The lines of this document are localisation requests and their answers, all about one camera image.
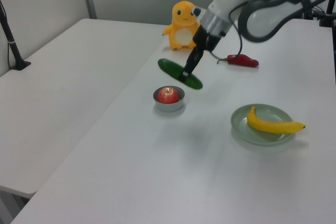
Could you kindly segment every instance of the red chili pepper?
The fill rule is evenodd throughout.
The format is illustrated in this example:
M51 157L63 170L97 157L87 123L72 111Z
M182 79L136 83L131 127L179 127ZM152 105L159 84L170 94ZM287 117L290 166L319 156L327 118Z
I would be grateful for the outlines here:
M246 67L257 67L259 62L257 60L251 59L246 55L239 55L238 59L235 59L236 55L229 55L227 58L223 59L229 64L235 64Z

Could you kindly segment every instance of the black pole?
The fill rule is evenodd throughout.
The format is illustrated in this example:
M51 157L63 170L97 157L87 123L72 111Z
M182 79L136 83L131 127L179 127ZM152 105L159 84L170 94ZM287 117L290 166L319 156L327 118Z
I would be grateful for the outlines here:
M11 47L11 50L13 52L14 58L15 58L15 67L13 69L15 70L23 70L27 66L30 65L30 62L24 61L20 55L19 49L16 46L13 34L11 29L9 28L9 24L7 22L7 16L5 14L5 10L3 9L3 5L0 1L0 23L1 26L5 32L7 41L9 43L9 46Z

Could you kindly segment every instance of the plush toy's white belly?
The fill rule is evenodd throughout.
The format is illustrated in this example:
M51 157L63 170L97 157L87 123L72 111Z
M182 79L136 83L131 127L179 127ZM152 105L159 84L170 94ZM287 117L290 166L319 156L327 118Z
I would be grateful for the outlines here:
M193 33L187 28L182 28L175 33L175 39L181 46L187 46L193 40Z

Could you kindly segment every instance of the orange plush toy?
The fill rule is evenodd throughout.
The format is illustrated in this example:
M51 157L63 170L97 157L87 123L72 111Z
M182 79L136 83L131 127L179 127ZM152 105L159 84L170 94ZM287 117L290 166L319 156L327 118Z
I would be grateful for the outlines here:
M180 49L184 46L194 48L196 46L193 36L199 25L197 17L192 13L195 5L188 1L178 2L173 7L172 23L162 35L169 35L170 47L173 50Z

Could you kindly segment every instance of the white table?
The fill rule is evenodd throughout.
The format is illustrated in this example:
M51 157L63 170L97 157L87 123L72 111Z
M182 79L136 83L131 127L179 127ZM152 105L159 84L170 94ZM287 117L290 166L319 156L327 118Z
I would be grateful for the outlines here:
M0 190L30 198L163 40L164 26L84 19L0 78Z
M234 54L232 29L215 52ZM270 41L244 42L258 69L217 65L205 54L192 90L157 66L184 64L165 39L13 224L333 223L336 88L331 30L292 20ZM153 91L178 85L185 107L154 107ZM231 114L266 103L307 127L262 147L232 134Z

